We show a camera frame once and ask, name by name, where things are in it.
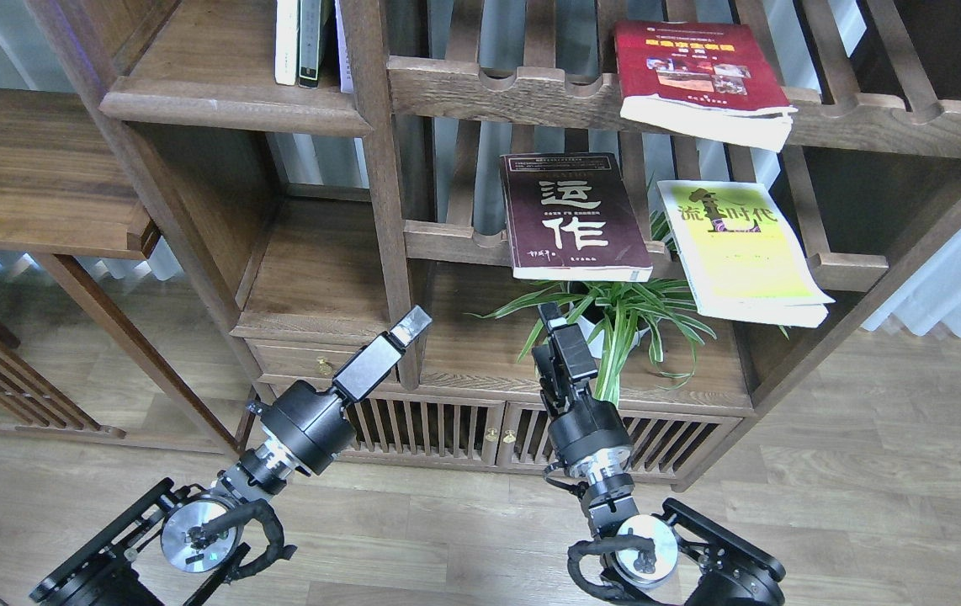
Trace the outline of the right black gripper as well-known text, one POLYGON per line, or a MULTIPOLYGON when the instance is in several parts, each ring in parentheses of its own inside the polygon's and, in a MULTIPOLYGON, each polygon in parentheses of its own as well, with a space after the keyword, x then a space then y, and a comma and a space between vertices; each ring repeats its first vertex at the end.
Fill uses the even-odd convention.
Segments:
POLYGON ((577 325, 566 325, 558 304, 539 304, 539 322, 547 334, 532 348, 539 373, 541 398, 547 410, 572 410, 593 400, 591 379, 598 376, 595 360, 577 325))

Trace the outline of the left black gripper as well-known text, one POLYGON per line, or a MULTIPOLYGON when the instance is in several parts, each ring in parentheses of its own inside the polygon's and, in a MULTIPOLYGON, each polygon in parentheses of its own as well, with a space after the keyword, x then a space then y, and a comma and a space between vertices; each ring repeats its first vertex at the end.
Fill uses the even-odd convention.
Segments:
POLYGON ((414 306, 387 332, 378 334, 365 348, 359 349, 332 380, 342 401, 357 403, 365 399, 431 323, 431 316, 421 306, 414 306))

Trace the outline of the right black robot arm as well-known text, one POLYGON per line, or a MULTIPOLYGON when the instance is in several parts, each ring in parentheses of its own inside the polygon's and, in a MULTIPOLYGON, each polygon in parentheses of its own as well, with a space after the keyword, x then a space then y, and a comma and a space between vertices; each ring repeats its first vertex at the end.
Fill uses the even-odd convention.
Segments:
POLYGON ((544 474, 565 472, 560 488, 578 499, 592 532, 591 540, 570 545, 571 580, 600 601, 652 605, 649 591, 685 555, 701 571, 688 605, 782 605, 787 572, 780 560, 677 499, 665 500, 662 513, 639 513, 629 433, 615 405, 592 394, 598 368, 580 327, 554 303, 541 304, 539 318, 547 341, 532 357, 556 454, 544 474))

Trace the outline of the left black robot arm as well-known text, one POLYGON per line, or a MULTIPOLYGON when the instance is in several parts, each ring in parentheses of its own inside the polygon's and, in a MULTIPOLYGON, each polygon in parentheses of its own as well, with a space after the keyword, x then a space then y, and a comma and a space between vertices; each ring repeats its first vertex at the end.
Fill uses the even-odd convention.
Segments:
POLYGON ((346 407, 361 402, 389 375, 408 346, 430 326, 430 316, 412 307, 391 329, 361 348, 319 391, 297 380, 276 402, 251 402, 266 440, 247 449, 209 487, 176 488, 161 480, 135 500, 106 529, 92 537, 33 591, 41 605, 157 605, 157 595, 139 579, 135 557, 154 538, 174 567, 206 574, 188 603, 206 603, 220 584, 260 574, 291 559, 273 496, 293 472, 319 475, 356 438, 346 407))

